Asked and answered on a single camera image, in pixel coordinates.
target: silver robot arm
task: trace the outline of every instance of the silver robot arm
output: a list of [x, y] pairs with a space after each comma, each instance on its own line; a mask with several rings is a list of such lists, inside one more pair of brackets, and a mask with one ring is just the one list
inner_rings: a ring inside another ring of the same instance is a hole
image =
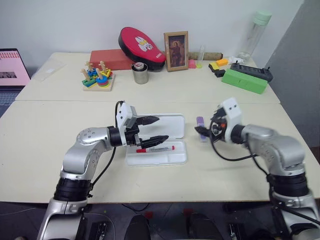
[[86, 219], [83, 211], [100, 156], [113, 147], [136, 145], [149, 148], [163, 143], [168, 136], [154, 136], [142, 140], [138, 125], [159, 120], [155, 116], [139, 117], [133, 106], [121, 102], [116, 115], [118, 127], [90, 127], [81, 131], [75, 144], [63, 159], [60, 179], [53, 198], [49, 201], [37, 240], [82, 239]]
[[307, 186], [305, 152], [296, 139], [279, 135], [270, 128], [242, 125], [242, 112], [234, 98], [218, 106], [209, 130], [203, 127], [195, 129], [210, 137], [216, 152], [214, 142], [222, 140], [230, 144], [243, 144], [252, 154], [263, 158], [268, 170], [272, 213], [279, 233], [293, 240], [320, 240], [320, 225], [298, 216], [320, 220], [312, 191]]

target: laptop screen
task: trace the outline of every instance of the laptop screen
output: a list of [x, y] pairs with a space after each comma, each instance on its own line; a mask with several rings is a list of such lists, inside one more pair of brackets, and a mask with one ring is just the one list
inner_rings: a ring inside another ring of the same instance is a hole
[[25, 86], [30, 81], [17, 49], [0, 49], [0, 86]]

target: laptop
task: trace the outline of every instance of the laptop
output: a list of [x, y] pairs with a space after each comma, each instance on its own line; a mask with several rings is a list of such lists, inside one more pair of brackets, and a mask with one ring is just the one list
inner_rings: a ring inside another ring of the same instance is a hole
[[30, 81], [16, 48], [0, 48], [0, 117]]

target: white table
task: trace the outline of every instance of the white table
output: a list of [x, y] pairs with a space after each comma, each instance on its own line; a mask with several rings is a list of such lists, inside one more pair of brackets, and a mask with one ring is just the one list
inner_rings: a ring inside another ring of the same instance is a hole
[[[110, 168], [93, 190], [91, 203], [268, 200], [268, 184], [251, 159], [228, 162], [210, 143], [200, 142], [196, 117], [205, 122], [216, 103], [128, 102], [137, 113], [182, 113], [188, 162], [183, 165], [128, 167], [118, 147]], [[115, 102], [16, 101], [0, 118], [0, 201], [47, 203], [53, 196], [65, 152], [79, 131], [114, 124]], [[320, 166], [280, 104], [243, 103], [243, 124], [270, 127], [299, 140], [306, 151], [308, 185], [320, 197]], [[216, 144], [228, 157], [247, 155], [237, 145]], [[111, 152], [99, 161], [98, 174]]]
[[164, 68], [161, 72], [149, 72], [149, 82], [143, 85], [134, 82], [132, 70], [114, 71], [116, 76], [112, 91], [96, 92], [82, 89], [84, 76], [80, 70], [86, 67], [84, 64], [90, 59], [89, 53], [57, 52], [51, 58], [66, 66], [42, 82], [31, 79], [16, 98], [17, 101], [221, 103], [228, 96], [233, 96], [239, 103], [280, 103], [269, 85], [263, 94], [257, 94], [221, 82], [221, 78], [209, 70], [210, 61], [205, 62], [200, 69], [168, 73]]

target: picture frame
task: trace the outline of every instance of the picture frame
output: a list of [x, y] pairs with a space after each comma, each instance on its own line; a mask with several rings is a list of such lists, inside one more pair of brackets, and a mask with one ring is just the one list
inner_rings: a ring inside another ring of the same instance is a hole
[[165, 32], [163, 35], [167, 71], [188, 69], [188, 31]]

